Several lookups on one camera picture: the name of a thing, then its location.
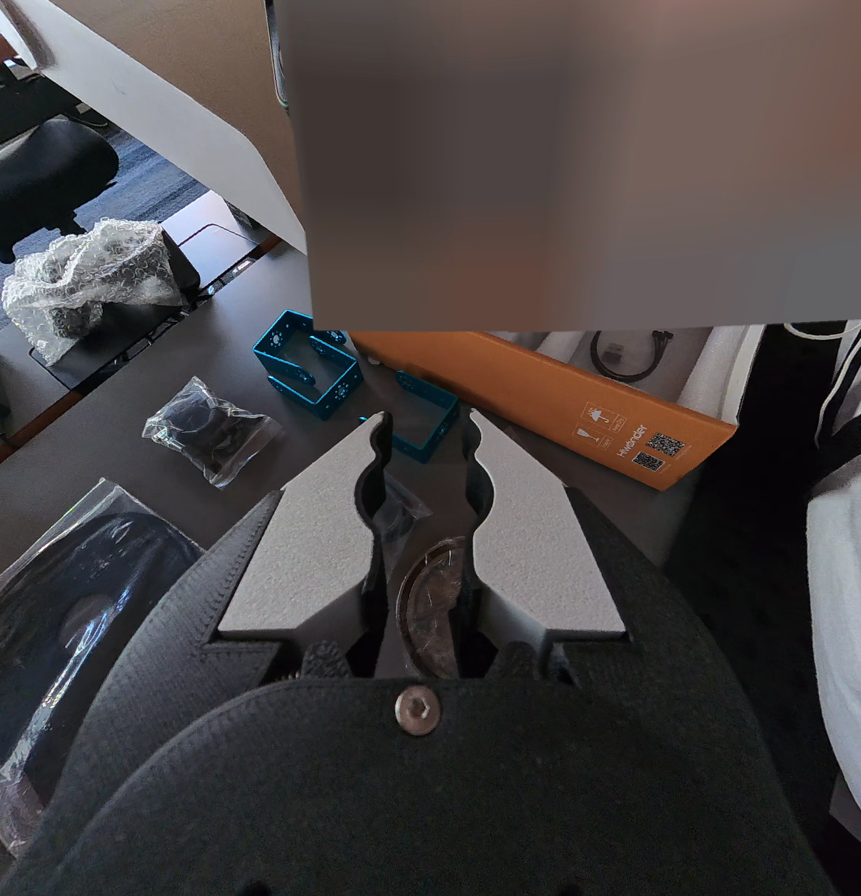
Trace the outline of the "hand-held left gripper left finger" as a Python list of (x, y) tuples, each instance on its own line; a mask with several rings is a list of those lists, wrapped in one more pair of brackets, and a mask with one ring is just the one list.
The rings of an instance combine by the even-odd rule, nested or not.
[(354, 673), (374, 673), (389, 613), (382, 537), (392, 416), (377, 412), (282, 488), (217, 625), (220, 644), (280, 645), (291, 671), (334, 642)]

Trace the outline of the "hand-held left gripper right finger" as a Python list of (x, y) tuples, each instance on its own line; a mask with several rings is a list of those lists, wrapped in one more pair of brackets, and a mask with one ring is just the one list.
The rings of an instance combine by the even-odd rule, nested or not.
[(613, 641), (626, 625), (565, 484), (480, 410), (465, 421), (466, 499), (476, 519), (462, 562), (462, 639), (498, 649)]

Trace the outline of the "orange cardboard box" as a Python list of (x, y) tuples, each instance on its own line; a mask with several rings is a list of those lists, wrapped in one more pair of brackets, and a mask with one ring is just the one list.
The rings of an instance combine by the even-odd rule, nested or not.
[[(0, 2), (21, 60), (309, 257), (294, 125), (267, 2)], [(749, 324), (720, 415), (479, 331), (352, 332), (354, 350), (663, 491), (738, 430), (763, 338)]]

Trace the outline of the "bubble wrap bundle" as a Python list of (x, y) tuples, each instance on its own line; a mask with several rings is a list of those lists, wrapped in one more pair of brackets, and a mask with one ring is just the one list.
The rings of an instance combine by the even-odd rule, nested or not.
[(182, 293), (158, 222), (103, 218), (18, 259), (1, 302), (52, 366), (100, 324), (106, 306), (178, 307)]

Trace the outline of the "desk with wooden edge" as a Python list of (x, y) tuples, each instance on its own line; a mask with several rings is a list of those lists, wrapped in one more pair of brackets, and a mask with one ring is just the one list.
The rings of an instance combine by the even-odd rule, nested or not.
[[(214, 192), (167, 218), (165, 229), (200, 274), (204, 298), (263, 256), (289, 248), (276, 234), (236, 218)], [(0, 464), (86, 397), (39, 366), (29, 356), (31, 348), (13, 324), (0, 328), (0, 381), (11, 409), (7, 441), (0, 440)]]

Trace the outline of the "plastic-wrapped round disc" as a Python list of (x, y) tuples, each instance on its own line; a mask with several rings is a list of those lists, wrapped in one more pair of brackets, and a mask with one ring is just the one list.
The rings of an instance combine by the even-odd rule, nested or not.
[(459, 678), (449, 614), (461, 593), (465, 548), (464, 536), (436, 543), (399, 589), (395, 619), (403, 649), (411, 669), (424, 678)]

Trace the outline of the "clear bag of black parts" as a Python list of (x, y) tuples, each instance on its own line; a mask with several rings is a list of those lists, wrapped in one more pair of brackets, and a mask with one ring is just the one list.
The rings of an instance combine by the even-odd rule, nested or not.
[(222, 399), (197, 376), (145, 421), (142, 437), (182, 454), (218, 489), (227, 487), (280, 424)]

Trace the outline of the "large clear bag black item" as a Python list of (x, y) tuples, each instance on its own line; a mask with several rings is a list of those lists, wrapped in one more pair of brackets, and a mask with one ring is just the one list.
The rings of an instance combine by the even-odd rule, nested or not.
[(203, 550), (101, 479), (0, 574), (0, 845), (21, 854), (128, 641)]

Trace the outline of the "white foam insert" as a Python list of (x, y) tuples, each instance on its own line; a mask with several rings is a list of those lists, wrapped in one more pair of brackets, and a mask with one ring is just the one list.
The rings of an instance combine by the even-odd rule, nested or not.
[[(493, 335), (593, 375), (617, 375), (618, 382), (638, 391), (718, 417), (727, 379), (748, 331), (745, 325), (673, 328), (659, 361), (650, 329), (494, 331)], [(610, 342), (627, 346), (618, 364), (602, 358)]]

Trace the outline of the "black office chair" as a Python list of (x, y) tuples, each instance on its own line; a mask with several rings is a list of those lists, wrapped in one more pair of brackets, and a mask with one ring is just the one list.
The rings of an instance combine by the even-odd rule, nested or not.
[(0, 150), (0, 263), (14, 263), (14, 246), (39, 230), (85, 233), (78, 208), (118, 172), (119, 155), (104, 137), (61, 118)]

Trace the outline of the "blue double metal bracket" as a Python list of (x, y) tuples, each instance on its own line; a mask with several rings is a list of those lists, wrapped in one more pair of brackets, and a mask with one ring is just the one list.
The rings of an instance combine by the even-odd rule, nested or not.
[(316, 330), (313, 318), (287, 309), (253, 351), (269, 383), (320, 420), (328, 420), (363, 382), (342, 330)]

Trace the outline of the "blue metal U bracket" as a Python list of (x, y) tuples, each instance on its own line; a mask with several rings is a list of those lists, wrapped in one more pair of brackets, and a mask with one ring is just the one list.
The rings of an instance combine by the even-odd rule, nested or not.
[(352, 406), (359, 422), (385, 411), (392, 417), (392, 447), (427, 463), (459, 415), (459, 399), (438, 385), (382, 364), (361, 366), (363, 385)]

